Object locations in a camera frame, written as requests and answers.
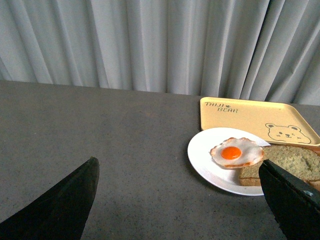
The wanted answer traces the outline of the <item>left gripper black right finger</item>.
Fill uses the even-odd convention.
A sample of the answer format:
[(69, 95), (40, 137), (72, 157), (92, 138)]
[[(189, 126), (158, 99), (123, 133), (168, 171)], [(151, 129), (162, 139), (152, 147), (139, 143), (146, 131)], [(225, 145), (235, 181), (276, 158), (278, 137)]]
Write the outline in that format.
[(270, 160), (258, 170), (265, 200), (288, 240), (320, 238), (320, 192)]

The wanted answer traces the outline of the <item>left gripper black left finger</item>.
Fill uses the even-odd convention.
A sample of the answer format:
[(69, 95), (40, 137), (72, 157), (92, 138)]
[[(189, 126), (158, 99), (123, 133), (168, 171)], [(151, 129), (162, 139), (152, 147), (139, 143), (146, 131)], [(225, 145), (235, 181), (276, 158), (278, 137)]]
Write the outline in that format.
[(2, 240), (79, 240), (95, 200), (99, 161), (91, 157), (0, 224)]

